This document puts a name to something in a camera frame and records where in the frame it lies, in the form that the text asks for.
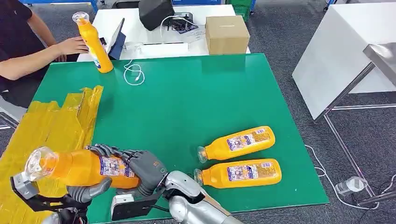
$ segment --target green mat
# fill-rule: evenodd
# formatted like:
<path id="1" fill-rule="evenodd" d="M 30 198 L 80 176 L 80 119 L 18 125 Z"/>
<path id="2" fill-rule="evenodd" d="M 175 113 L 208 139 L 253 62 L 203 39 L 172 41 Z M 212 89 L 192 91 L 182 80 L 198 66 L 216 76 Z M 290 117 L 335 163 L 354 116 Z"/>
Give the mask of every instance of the green mat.
<path id="1" fill-rule="evenodd" d="M 269 186 L 204 189 L 231 212 L 329 203 L 263 54 L 136 60 L 146 75 L 139 86 L 124 81 L 126 63 L 115 61 L 107 74 L 99 73 L 93 62 L 54 63 L 34 100 L 61 105 L 68 92 L 102 85 L 93 143 L 149 150 L 169 171 L 188 174 L 220 162 L 199 163 L 197 146 L 268 125 L 276 136 L 273 147 L 227 161 L 274 158 L 282 180 Z M 133 82 L 135 77 L 128 76 Z M 111 189 L 93 200 L 88 210 L 91 223 L 111 221 L 114 193 Z M 163 199 L 157 204 L 168 207 Z M 134 220 L 168 217 L 153 209 Z"/>

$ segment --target black shirt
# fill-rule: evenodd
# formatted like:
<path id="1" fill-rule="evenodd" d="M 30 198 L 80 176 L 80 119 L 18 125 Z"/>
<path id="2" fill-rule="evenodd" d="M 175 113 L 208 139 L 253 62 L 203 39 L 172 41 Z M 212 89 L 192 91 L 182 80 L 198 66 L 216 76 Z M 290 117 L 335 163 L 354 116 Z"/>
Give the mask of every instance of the black shirt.
<path id="1" fill-rule="evenodd" d="M 32 11 L 18 0 L 0 0 L 0 62 L 45 49 L 27 23 L 31 17 Z M 1 95 L 14 105 L 27 107 L 47 69 L 45 66 L 14 81 L 0 76 Z"/>

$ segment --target person's arm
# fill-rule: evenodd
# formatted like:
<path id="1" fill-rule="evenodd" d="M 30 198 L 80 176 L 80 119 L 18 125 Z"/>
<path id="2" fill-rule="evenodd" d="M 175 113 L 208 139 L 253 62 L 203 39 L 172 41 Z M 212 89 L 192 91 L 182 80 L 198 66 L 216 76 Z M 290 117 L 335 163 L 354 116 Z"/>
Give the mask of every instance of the person's arm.
<path id="1" fill-rule="evenodd" d="M 81 36 L 67 39 L 31 55 L 10 58 L 0 62 L 0 75 L 17 80 L 51 63 L 60 55 L 87 53 L 88 47 Z"/>
<path id="2" fill-rule="evenodd" d="M 45 42 L 48 47 L 57 43 L 50 29 L 48 29 L 47 25 L 37 14 L 32 12 L 32 16 L 27 20 L 27 22 L 32 30 Z"/>

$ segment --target yellow packaging tape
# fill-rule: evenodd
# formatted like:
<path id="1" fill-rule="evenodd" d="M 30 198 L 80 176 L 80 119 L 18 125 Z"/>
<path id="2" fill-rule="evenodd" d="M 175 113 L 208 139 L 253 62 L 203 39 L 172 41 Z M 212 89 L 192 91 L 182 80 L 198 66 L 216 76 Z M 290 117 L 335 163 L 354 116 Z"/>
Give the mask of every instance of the yellow packaging tape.
<path id="1" fill-rule="evenodd" d="M 22 172 L 30 153 L 48 146 L 57 152 L 82 149 L 91 143 L 103 87 L 69 93 L 62 108 L 55 101 L 33 101 L 0 159 L 0 224 L 40 224 L 51 212 L 33 212 L 11 189 L 10 177 Z M 64 184 L 43 178 L 40 194 L 62 197 Z"/>

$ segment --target person's hand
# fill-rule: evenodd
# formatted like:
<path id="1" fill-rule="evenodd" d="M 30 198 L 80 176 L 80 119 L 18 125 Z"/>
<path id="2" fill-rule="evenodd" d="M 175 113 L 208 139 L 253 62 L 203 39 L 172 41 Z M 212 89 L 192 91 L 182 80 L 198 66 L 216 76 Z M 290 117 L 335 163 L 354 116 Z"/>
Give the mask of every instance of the person's hand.
<path id="1" fill-rule="evenodd" d="M 67 56 L 66 55 L 61 55 L 61 56 L 57 57 L 55 59 L 55 61 L 57 61 L 57 62 L 66 62 L 67 61 Z"/>
<path id="2" fill-rule="evenodd" d="M 59 44 L 52 45 L 51 47 L 56 47 L 60 55 L 88 53 L 88 47 L 81 36 L 67 39 Z"/>

